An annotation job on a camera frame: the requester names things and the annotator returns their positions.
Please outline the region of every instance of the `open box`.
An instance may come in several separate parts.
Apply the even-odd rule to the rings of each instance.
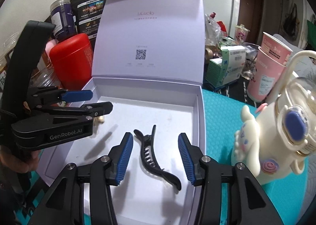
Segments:
[[[193,224],[199,189],[186,179],[178,135],[205,152],[202,97],[204,14],[202,0],[107,0],[94,51],[88,103],[111,101],[97,133],[45,149],[37,172],[51,184],[64,166],[92,163],[118,145],[125,132],[150,134],[159,165],[176,175],[182,190],[149,174],[134,147],[125,179],[111,187],[119,224]],[[85,185],[85,212],[89,191]]]

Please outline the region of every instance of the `qr code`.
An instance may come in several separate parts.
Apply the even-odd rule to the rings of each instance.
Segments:
[[[136,50],[136,59],[137,60],[144,60],[144,59],[146,59],[146,51],[147,50]]]

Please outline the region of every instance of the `wooden door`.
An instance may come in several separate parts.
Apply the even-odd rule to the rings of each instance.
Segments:
[[[247,43],[257,44],[263,15],[264,0],[240,0],[238,25],[250,30]]]

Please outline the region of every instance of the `paper cup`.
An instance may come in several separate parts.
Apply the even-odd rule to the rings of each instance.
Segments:
[[[293,52],[280,40],[267,33],[263,33],[261,48],[264,53],[282,65],[286,65]]]
[[[254,77],[247,89],[248,96],[255,102],[263,101],[285,68],[286,66],[276,62],[259,47]]]

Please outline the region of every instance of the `person's hand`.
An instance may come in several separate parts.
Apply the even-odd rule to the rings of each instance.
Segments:
[[[17,173],[27,173],[35,171],[39,164],[40,150],[31,152],[31,158],[26,162],[13,156],[10,150],[5,146],[0,146],[0,163]]]

